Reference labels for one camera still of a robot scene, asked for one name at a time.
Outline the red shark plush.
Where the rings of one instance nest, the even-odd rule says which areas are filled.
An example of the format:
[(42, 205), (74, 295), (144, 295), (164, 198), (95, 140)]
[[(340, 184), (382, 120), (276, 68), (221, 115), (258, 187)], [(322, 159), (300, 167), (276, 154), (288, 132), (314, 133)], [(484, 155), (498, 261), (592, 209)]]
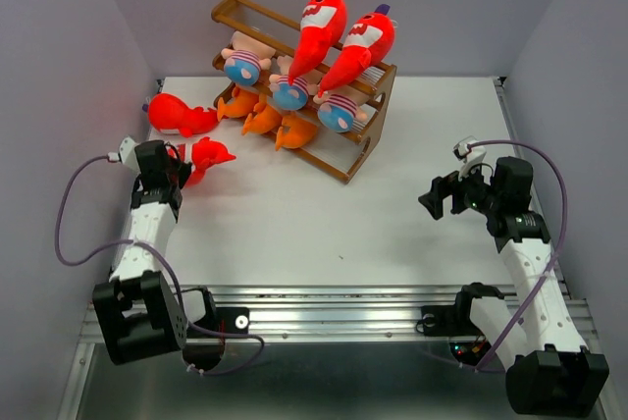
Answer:
[(326, 58), (345, 30), (347, 8), (343, 0), (310, 0), (302, 11), (299, 23), (300, 37), (293, 61), (288, 70), (288, 83), (292, 84)]
[(163, 134), (185, 138), (206, 134), (218, 126), (217, 111), (203, 107), (190, 108), (178, 96), (158, 93), (142, 106), (150, 126)]
[(190, 175), (185, 183), (187, 186), (199, 184), (207, 170), (213, 166), (236, 159), (225, 144), (212, 140), (208, 136), (198, 139), (193, 144), (170, 144), (168, 154), (191, 164)]
[(333, 90), (350, 84), (388, 55), (396, 34), (396, 23), (389, 17), (390, 9), (389, 4), (381, 4), (352, 25), (339, 56), (318, 85), (314, 97), (317, 104), (322, 104)]

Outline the red shark plush top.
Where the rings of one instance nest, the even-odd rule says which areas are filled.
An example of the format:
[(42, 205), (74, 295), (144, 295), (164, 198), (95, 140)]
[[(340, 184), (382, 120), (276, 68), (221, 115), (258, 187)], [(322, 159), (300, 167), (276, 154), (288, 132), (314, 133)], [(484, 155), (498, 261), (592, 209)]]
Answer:
[(218, 126), (217, 111), (203, 107), (190, 108), (178, 96), (158, 93), (142, 106), (150, 126), (163, 134), (185, 138), (206, 134)]

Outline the orange shark plush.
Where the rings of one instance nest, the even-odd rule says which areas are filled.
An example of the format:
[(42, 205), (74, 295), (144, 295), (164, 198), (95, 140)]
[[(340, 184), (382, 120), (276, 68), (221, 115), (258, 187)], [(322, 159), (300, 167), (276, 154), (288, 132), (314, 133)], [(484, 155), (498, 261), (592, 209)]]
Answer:
[(283, 116), (276, 133), (275, 150), (297, 149), (306, 145), (317, 134), (319, 127), (294, 113)]
[(231, 98), (226, 100), (219, 97), (216, 102), (217, 119), (242, 118), (252, 113), (255, 105), (259, 101), (259, 94), (235, 86), (231, 91)]
[(264, 134), (281, 125), (283, 115), (267, 101), (265, 95), (260, 95), (253, 111), (244, 120), (241, 134)]

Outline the boy doll striped shirt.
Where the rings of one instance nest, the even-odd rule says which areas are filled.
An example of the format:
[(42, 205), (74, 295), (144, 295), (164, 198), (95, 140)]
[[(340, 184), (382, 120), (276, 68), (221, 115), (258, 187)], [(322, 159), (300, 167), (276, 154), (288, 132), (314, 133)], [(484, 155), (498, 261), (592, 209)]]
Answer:
[(342, 86), (314, 98), (321, 124), (338, 133), (350, 131), (355, 122), (368, 120), (368, 114), (363, 109), (368, 100), (367, 94), (350, 86)]

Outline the boy doll blue pants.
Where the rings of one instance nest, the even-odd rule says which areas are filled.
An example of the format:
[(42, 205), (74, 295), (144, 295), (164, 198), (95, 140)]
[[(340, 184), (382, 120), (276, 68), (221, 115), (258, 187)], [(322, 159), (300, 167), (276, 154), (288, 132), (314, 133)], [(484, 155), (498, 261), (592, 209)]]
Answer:
[(292, 64), (292, 58), (290, 56), (279, 56), (276, 62), (280, 72), (269, 75), (272, 105), (282, 112), (298, 111), (318, 91), (318, 83), (323, 74), (318, 70), (312, 70), (289, 83), (288, 70)]

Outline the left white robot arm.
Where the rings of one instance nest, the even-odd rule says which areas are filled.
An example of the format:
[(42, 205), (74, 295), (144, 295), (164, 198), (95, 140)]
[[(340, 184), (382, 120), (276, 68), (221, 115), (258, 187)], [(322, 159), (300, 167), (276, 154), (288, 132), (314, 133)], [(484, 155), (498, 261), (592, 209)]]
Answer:
[(191, 164), (162, 140), (127, 137), (114, 156), (136, 172), (130, 227), (122, 255), (109, 280), (94, 287), (92, 303), (110, 359), (122, 365), (182, 350), (187, 328), (209, 335), (219, 313), (202, 301), (184, 313), (163, 274)]

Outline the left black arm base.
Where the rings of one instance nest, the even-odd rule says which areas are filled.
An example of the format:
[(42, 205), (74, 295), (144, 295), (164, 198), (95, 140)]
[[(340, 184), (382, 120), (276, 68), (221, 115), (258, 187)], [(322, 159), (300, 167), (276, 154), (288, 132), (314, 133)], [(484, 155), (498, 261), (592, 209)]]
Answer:
[(220, 305), (209, 288), (203, 286), (183, 289), (182, 295), (185, 315), (192, 324), (223, 334), (248, 333), (248, 308)]

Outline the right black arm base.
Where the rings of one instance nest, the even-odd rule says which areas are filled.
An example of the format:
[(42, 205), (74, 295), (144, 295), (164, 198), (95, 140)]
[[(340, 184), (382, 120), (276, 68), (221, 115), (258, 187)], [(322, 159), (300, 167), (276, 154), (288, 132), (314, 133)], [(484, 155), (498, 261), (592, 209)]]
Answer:
[(470, 312), (473, 300), (481, 298), (504, 300), (504, 294), (497, 287), (482, 283), (465, 285), (452, 305), (423, 305), (415, 330), (426, 337), (480, 336), (482, 332), (471, 322)]

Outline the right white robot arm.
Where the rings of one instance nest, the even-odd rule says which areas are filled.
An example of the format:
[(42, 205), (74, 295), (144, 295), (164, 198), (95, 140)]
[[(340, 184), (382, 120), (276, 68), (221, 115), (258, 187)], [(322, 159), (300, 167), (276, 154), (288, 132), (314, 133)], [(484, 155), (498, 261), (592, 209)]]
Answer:
[(503, 293), (482, 283), (465, 285), (449, 306), (425, 305), (416, 324), (427, 337), (485, 339), (482, 348), (454, 348), (462, 364), (479, 368), (494, 355), (505, 371), (506, 396), (518, 414), (585, 418), (608, 378), (601, 354), (590, 351), (567, 309), (554, 269), (550, 233), (530, 208), (533, 167), (501, 157), (486, 179), (481, 163), (432, 180), (418, 201), (439, 220), (470, 209), (487, 220), (497, 254), (507, 269), (520, 310), (508, 310)]

